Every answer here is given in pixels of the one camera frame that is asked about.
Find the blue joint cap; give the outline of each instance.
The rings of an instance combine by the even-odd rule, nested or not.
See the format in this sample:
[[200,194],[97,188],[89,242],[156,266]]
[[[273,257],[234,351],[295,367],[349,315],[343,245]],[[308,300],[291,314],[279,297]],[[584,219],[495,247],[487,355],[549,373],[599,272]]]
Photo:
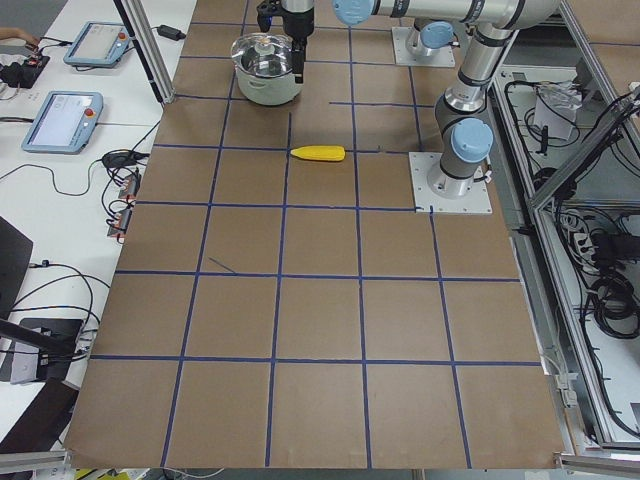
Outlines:
[[420,40],[427,48],[442,48],[453,40],[453,25],[449,22],[433,22],[420,31]]
[[368,20],[375,7],[375,0],[333,0],[332,3],[338,20],[350,27]]
[[465,118],[453,128],[451,146],[463,162],[480,163],[491,151],[493,132],[482,120]]

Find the white mounting plate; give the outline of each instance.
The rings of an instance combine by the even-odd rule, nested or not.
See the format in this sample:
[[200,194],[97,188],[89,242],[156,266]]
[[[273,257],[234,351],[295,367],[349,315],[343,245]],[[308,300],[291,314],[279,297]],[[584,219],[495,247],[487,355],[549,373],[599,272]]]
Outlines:
[[451,47],[443,47],[438,53],[430,57],[419,57],[409,53],[406,42],[411,30],[413,30],[413,27],[393,27],[391,29],[396,65],[437,68],[453,68],[456,66],[456,59],[453,57],[453,49]]
[[[485,182],[474,183],[469,193],[457,200],[449,200],[437,195],[427,185],[427,173],[433,165],[440,161],[441,153],[411,152],[409,165],[411,166],[411,181],[413,182],[413,198],[418,213],[455,213],[468,215],[491,215],[491,200]],[[476,178],[483,176],[478,167]]]

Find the glass lid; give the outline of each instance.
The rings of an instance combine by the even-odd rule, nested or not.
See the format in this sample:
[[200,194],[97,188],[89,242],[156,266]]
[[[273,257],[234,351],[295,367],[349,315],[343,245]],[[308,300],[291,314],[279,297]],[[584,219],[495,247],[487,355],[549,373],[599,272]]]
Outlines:
[[281,77],[291,71],[291,40],[283,35],[245,35],[233,43],[231,59],[249,75]]

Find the tablet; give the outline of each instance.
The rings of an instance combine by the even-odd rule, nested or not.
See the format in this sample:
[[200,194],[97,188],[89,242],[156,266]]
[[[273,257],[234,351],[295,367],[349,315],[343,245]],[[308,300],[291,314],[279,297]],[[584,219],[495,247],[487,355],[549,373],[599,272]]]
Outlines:
[[49,92],[22,149],[34,153],[78,153],[87,144],[102,112],[97,92]]
[[69,47],[64,62],[77,67],[111,68],[129,47],[121,23],[87,22]]

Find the white desk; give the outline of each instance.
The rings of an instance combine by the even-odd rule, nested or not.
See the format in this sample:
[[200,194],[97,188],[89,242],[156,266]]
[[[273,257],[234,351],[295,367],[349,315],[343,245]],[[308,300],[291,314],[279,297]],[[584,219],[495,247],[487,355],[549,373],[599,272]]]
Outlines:
[[[143,3],[151,26],[164,23],[186,32],[196,0],[146,0]],[[111,0],[68,0],[47,36],[73,40],[89,20],[120,21],[120,18]],[[183,43],[158,38],[171,76],[178,65]],[[162,108],[155,100],[135,52],[128,53],[114,69],[82,73],[62,62],[65,52],[66,48],[47,49],[46,54],[52,58],[35,87],[20,92],[11,101],[0,102],[0,116],[35,117],[50,90],[98,91],[105,100],[100,125],[81,154],[50,155],[26,153],[20,149],[29,125],[1,124],[0,176],[24,163],[46,165],[54,170],[59,189],[78,192],[86,187],[89,164],[110,150],[133,147],[160,119]],[[155,132],[138,147],[138,151],[149,152],[154,136]],[[0,215],[33,241],[32,261],[48,259],[69,264],[85,274],[110,282],[121,246],[106,237],[106,215],[100,197],[108,180],[107,174],[101,165],[95,166],[92,172],[92,187],[87,195],[66,197],[54,191],[49,172],[22,169],[0,181]],[[109,201],[116,197],[117,188],[112,185],[105,198]],[[21,295],[70,273],[60,268],[29,270]],[[100,316],[107,291],[95,282],[92,287],[93,311]],[[86,307],[88,300],[82,281],[73,279],[48,287],[20,306],[66,304]],[[17,322],[29,316],[84,318],[83,312],[48,310],[15,313],[11,320]],[[7,345],[7,341],[0,341],[0,349]],[[79,385],[85,368],[84,361],[72,364],[67,379]],[[25,386],[0,383],[3,406],[0,409],[0,439],[41,388],[42,384],[37,383]]]

